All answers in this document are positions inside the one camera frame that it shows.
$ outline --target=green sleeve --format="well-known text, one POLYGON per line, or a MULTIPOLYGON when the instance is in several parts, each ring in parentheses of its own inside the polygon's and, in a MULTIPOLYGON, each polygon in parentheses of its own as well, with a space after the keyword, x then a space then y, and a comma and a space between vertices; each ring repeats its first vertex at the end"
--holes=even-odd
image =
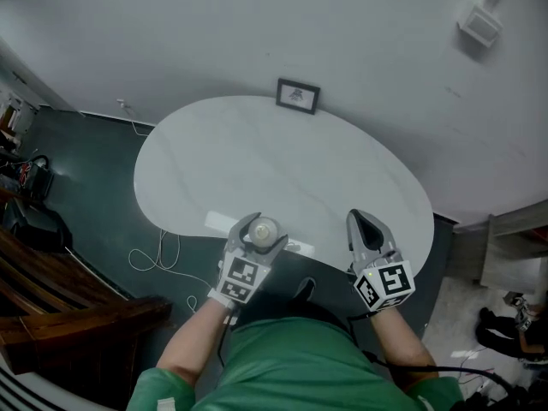
POLYGON ((158 400, 175 399, 176 411, 187 411, 196 402, 194 389, 172 372, 160 368, 145 370, 137 379, 128 411, 156 411, 158 400))
POLYGON ((458 382, 450 377, 425 379, 409 390, 408 396, 427 411, 449 411, 463 400, 458 382))

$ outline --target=shoe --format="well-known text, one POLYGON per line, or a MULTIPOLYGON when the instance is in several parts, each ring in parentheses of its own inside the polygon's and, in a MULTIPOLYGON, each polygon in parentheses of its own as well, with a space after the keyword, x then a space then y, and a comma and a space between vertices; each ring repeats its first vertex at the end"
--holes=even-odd
POLYGON ((315 289, 316 280, 313 277, 305 277, 302 279, 301 283, 299 283, 299 287, 297 288, 297 292, 293 299, 298 298, 303 301, 310 301, 315 289))
POLYGON ((486 307, 482 307, 481 310, 479 311, 479 320, 482 323, 487 323, 487 324, 491 323, 492 320, 494 320, 496 317, 497 316, 486 307))

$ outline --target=green shirt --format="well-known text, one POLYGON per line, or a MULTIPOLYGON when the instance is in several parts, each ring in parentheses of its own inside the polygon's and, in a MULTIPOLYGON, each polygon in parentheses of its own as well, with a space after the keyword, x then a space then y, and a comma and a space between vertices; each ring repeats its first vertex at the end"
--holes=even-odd
POLYGON ((454 378, 427 379, 404 394, 381 378, 350 337, 313 319, 264 320, 232 334, 217 388, 198 403, 171 372, 143 372, 128 410, 156 411, 173 397, 182 410, 449 410, 462 400, 454 378))

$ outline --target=framed picture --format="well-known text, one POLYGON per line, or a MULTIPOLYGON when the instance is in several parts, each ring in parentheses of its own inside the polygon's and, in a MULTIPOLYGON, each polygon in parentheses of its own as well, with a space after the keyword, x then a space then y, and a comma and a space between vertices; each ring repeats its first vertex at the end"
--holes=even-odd
POLYGON ((276 105, 314 114, 318 104, 319 87, 308 86, 293 80, 278 79, 276 105))

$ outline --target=table top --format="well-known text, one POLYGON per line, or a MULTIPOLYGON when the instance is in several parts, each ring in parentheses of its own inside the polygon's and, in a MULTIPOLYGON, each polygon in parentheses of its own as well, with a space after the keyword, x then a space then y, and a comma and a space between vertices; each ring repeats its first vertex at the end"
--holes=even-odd
POLYGON ((261 211, 287 230, 287 250, 342 271, 353 208, 390 227, 415 275, 432 245, 430 202, 402 162, 339 117, 274 98, 210 98, 173 112, 141 147, 134 189, 146 217, 170 233, 226 238, 261 211))

